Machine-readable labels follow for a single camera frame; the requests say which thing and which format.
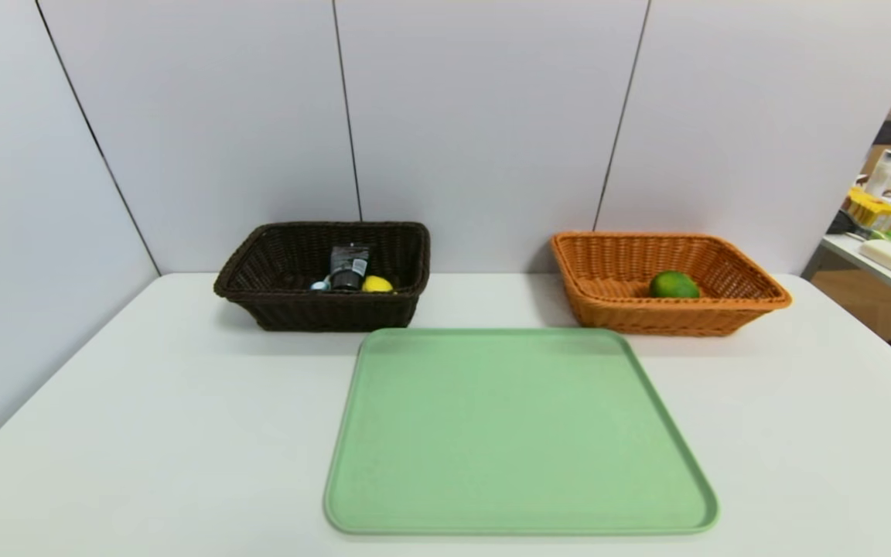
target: green citrus fruit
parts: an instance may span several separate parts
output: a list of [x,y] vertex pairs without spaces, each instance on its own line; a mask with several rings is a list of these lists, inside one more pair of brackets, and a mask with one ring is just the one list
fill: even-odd
[[655,299],[697,299],[700,288],[685,272],[665,271],[651,279],[648,293]]

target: orange object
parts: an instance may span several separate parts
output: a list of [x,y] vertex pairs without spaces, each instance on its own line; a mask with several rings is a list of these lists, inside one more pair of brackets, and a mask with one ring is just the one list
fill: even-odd
[[[720,237],[563,232],[552,237],[551,246],[573,314],[585,327],[725,336],[792,303],[789,292]],[[701,297],[648,297],[648,282],[663,271],[690,275]]]

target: tray rim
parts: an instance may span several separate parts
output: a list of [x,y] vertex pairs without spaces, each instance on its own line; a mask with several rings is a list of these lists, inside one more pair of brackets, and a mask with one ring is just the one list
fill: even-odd
[[[666,430],[669,435],[671,435],[673,443],[678,447],[679,453],[686,464],[686,467],[692,473],[694,480],[698,487],[700,487],[701,493],[703,493],[704,505],[706,507],[707,514],[705,515],[703,521],[693,526],[684,526],[683,528],[535,528],[531,530],[524,529],[516,529],[516,528],[484,528],[483,530],[470,529],[470,528],[356,528],[356,526],[347,526],[342,521],[340,521],[339,516],[337,516],[337,512],[335,509],[335,504],[333,503],[333,479],[335,479],[337,469],[339,469],[340,464],[340,455],[342,455],[343,451],[343,438],[346,435],[347,423],[350,420],[351,415],[351,406],[353,406],[354,394],[356,394],[358,387],[358,377],[360,376],[360,366],[362,362],[364,362],[365,351],[368,343],[374,341],[374,339],[379,339],[388,335],[417,335],[417,334],[442,334],[449,333],[452,335],[461,335],[461,334],[469,334],[469,333],[494,333],[494,334],[545,334],[547,331],[560,331],[560,332],[568,332],[574,331],[583,334],[591,334],[593,336],[603,336],[607,338],[609,341],[614,342],[616,345],[623,349],[623,355],[628,357],[630,364],[632,364],[633,369],[636,371],[636,375],[640,380],[640,383],[643,385],[644,389],[646,389],[646,394],[650,399],[651,403],[658,412],[659,417],[661,417],[662,424],[664,424]],[[364,338],[364,341],[360,343],[360,349],[357,351],[357,362],[356,366],[353,367],[353,380],[350,381],[350,388],[346,391],[346,404],[343,406],[343,417],[340,420],[339,426],[339,434],[336,435],[336,446],[333,448],[332,459],[329,462],[329,473],[326,475],[326,486],[323,494],[323,510],[325,512],[326,520],[330,525],[333,526],[339,532],[346,533],[346,535],[392,535],[392,536],[427,536],[427,535],[449,535],[449,536],[517,536],[517,537],[531,537],[531,536],[585,536],[585,537],[598,537],[598,536],[651,536],[651,535],[695,535],[695,533],[704,532],[713,528],[715,523],[717,523],[720,518],[720,501],[718,501],[717,494],[714,492],[713,487],[710,484],[710,480],[707,479],[706,473],[703,472],[703,469],[700,467],[699,462],[696,460],[696,455],[693,454],[693,451],[690,450],[689,445],[686,443],[686,439],[683,437],[682,432],[679,430],[679,427],[676,425],[675,420],[672,419],[672,416],[669,415],[668,408],[666,408],[665,403],[662,401],[662,398],[658,395],[658,392],[655,391],[654,384],[651,383],[651,379],[648,377],[648,373],[644,370],[644,367],[641,367],[639,360],[634,356],[634,352],[632,347],[628,343],[628,340],[623,337],[623,335],[619,335],[614,331],[609,331],[607,329],[600,328],[579,328],[579,327],[538,327],[538,328],[384,328],[377,329],[376,331],[367,335],[367,338]]]

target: lemon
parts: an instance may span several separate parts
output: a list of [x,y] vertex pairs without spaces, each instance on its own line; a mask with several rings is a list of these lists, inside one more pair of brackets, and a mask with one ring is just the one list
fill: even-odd
[[700,288],[685,272],[665,271],[651,279],[648,293],[655,299],[697,299]]
[[364,292],[393,292],[394,286],[387,279],[377,275],[369,275],[364,281]]

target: green tray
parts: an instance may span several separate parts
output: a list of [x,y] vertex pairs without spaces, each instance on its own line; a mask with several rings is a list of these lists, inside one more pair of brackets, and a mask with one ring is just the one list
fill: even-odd
[[325,493],[358,535],[666,535],[718,505],[628,343],[600,329],[383,329]]

